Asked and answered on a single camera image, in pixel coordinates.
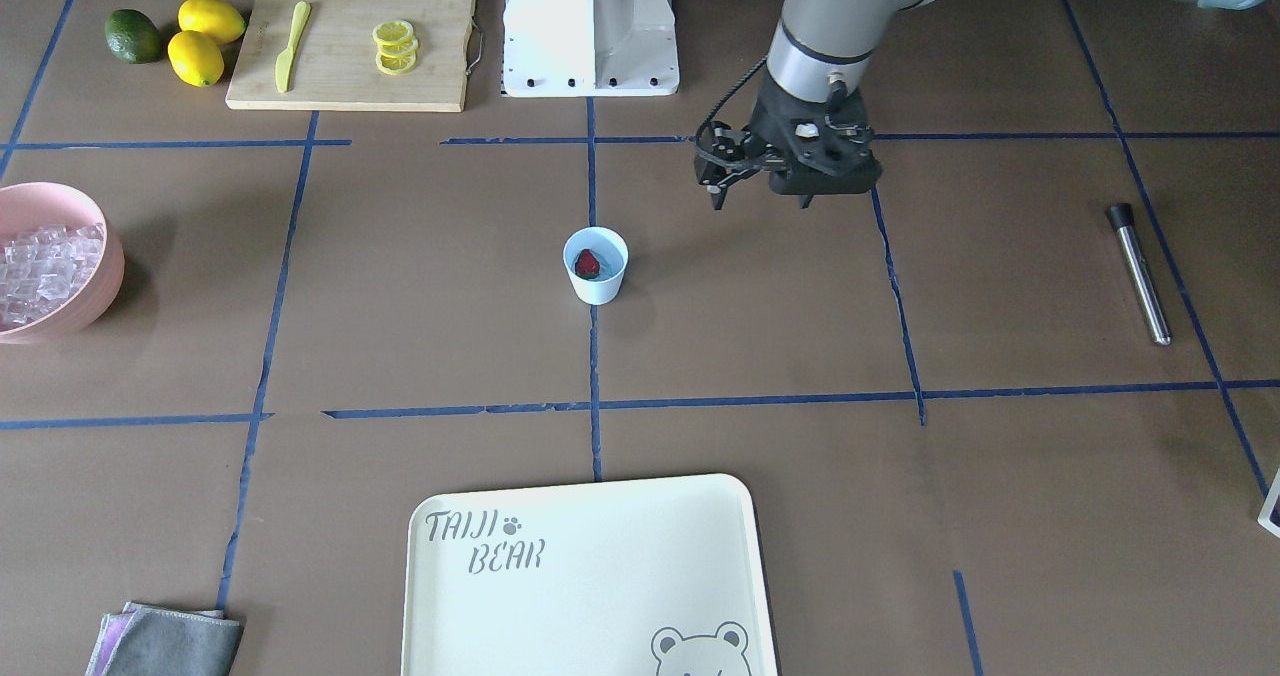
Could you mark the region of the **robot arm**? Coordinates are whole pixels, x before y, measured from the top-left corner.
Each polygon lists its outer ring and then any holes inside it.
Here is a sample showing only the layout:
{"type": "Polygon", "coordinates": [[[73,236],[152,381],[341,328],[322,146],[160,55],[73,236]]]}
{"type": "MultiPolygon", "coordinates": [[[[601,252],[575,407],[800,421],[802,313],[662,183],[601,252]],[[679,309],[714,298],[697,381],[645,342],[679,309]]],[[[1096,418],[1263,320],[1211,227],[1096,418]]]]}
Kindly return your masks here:
{"type": "MultiPolygon", "coordinates": [[[[937,0],[785,0],[748,124],[748,173],[780,196],[865,193],[882,173],[859,91],[900,12],[937,0]]],[[[1266,0],[1170,0],[1252,9],[1266,0]]]]}

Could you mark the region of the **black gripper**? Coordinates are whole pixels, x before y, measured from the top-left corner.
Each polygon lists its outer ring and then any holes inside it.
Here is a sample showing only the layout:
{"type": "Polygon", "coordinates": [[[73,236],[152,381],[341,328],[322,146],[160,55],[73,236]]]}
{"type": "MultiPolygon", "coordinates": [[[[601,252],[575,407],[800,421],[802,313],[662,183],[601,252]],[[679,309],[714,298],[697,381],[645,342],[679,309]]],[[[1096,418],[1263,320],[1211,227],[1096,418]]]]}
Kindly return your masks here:
{"type": "Polygon", "coordinates": [[[823,87],[812,102],[765,76],[756,93],[748,152],[763,157],[777,195],[861,195],[881,179],[883,169],[872,151],[874,132],[860,91],[835,76],[823,87]]]}

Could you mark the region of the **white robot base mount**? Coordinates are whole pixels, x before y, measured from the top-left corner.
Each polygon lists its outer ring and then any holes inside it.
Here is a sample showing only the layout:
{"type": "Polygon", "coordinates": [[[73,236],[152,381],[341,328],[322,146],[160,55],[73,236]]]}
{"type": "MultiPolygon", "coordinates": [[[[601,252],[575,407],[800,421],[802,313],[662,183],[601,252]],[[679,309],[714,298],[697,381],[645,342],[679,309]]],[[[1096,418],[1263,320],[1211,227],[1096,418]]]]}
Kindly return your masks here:
{"type": "Polygon", "coordinates": [[[502,92],[666,97],[681,83],[672,0],[504,0],[502,92]]]}

